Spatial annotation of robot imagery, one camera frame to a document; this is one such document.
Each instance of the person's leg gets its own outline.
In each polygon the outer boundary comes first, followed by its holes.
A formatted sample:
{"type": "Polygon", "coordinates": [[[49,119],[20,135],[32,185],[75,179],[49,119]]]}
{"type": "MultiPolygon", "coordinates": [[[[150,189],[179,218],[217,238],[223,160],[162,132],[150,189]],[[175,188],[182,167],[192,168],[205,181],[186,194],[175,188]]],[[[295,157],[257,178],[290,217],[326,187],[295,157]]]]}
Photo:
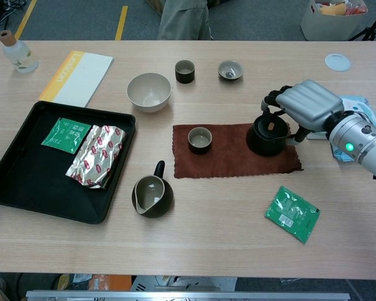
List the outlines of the person's leg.
{"type": "Polygon", "coordinates": [[[210,40],[206,0],[166,0],[159,40],[210,40]]]}

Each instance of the white bowl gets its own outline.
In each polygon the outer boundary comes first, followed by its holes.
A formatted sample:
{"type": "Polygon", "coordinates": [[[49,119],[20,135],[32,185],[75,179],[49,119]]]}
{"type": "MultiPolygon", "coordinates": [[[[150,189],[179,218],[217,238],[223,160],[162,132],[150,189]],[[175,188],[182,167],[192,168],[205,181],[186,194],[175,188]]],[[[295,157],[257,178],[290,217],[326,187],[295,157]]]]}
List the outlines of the white bowl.
{"type": "Polygon", "coordinates": [[[244,71],[243,67],[236,61],[224,61],[219,65],[219,75],[223,80],[234,81],[240,78],[244,71]]]}
{"type": "Polygon", "coordinates": [[[133,106],[146,113],[163,109],[169,102],[170,94],[170,82],[157,73],[138,75],[127,87],[127,95],[133,106]]]}

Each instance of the green packet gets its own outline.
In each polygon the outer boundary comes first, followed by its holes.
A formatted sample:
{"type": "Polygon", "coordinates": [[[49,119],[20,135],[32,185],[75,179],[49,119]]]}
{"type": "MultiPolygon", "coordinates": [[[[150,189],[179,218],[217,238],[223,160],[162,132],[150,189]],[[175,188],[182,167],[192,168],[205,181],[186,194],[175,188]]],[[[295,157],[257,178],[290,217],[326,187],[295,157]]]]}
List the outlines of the green packet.
{"type": "Polygon", "coordinates": [[[90,127],[88,124],[60,117],[41,145],[75,154],[90,127]]]}
{"type": "Polygon", "coordinates": [[[319,218],[320,210],[281,186],[265,217],[306,243],[319,218]]]}

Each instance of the silver foil packet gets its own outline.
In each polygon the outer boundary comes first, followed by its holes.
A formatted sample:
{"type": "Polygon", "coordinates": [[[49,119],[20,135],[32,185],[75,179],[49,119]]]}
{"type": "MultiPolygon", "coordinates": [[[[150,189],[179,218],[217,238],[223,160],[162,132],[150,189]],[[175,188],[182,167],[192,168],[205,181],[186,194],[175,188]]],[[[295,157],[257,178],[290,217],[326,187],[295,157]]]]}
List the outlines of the silver foil packet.
{"type": "Polygon", "coordinates": [[[118,127],[92,126],[66,176],[89,188],[105,188],[126,137],[118,127]]]}

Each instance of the robotic arm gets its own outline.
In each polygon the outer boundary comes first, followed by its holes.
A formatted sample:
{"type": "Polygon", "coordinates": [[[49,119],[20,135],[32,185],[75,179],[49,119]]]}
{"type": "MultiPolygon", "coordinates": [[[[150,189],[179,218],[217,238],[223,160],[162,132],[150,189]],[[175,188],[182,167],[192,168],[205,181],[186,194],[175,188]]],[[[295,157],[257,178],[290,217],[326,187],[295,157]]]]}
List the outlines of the robotic arm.
{"type": "Polygon", "coordinates": [[[261,109],[269,114],[269,105],[281,108],[277,115],[288,114],[300,125],[288,144],[302,142],[310,132],[327,132],[328,140],[376,176],[376,127],[367,116],[344,111],[340,97],[313,80],[270,92],[261,109]]]}

